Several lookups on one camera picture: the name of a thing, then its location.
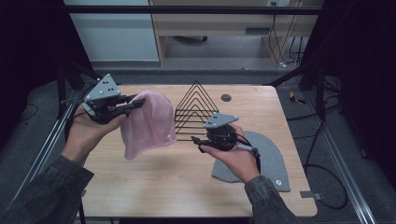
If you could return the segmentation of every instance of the person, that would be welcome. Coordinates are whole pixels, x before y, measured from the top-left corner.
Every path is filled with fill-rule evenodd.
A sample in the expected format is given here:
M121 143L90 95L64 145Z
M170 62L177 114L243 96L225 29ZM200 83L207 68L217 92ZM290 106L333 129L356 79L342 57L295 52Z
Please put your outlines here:
M80 205L81 193L93 173L81 164L108 133L118 129L126 119L120 115L107 125L97 124L84 113L76 111L68 139L61 155L51 162L24 188L0 223L72 223ZM241 127L231 124L243 135ZM284 204L273 183L259 174L253 155L239 147L224 152L213 147L202 149L223 161L245 183L252 204L255 223L297 223L297 217Z

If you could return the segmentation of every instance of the dark gray sleeve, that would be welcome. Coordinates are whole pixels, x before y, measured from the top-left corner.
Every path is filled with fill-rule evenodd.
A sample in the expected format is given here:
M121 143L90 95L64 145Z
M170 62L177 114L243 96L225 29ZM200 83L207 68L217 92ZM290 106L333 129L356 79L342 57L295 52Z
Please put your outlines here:
M246 183L245 191L253 207L255 224L298 223L297 217L285 205L270 179L258 176Z
M72 223L93 173L63 156L24 188L0 223Z

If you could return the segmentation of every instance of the black wire rack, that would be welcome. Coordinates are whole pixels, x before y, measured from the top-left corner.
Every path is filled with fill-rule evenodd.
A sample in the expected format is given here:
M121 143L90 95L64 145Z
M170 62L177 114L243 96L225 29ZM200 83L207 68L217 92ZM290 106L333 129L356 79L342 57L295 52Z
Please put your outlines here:
M191 135L204 135L202 126L214 113L219 113L213 100L198 81L195 81L175 109L178 141L192 141Z

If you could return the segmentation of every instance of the pink cloth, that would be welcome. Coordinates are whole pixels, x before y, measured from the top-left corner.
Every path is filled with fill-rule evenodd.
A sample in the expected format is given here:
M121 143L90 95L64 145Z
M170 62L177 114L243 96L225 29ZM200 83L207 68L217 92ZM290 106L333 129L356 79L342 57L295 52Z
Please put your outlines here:
M133 100L143 98L146 99L143 106L133 109L120 126L127 160L155 147L167 147L177 140L169 99L155 91L143 91Z

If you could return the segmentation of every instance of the wall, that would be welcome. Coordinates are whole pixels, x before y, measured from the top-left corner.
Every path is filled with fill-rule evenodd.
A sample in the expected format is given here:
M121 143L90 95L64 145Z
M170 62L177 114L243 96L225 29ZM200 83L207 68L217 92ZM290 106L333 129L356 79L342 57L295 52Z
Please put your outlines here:
M66 5L147 6L146 0L64 0ZM149 14L71 14L95 66L158 62Z

